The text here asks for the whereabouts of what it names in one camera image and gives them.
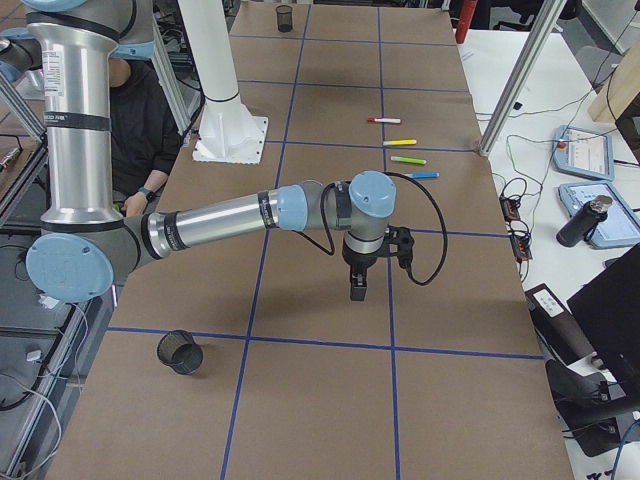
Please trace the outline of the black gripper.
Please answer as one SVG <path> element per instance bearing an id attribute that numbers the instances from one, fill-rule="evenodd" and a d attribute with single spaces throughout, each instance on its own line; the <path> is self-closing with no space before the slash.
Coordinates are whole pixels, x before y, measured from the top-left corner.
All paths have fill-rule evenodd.
<path id="1" fill-rule="evenodd" d="M 350 300 L 364 301 L 367 293 L 367 271 L 377 262 L 378 253 L 360 253 L 344 244 L 342 257 L 349 266 Z"/>

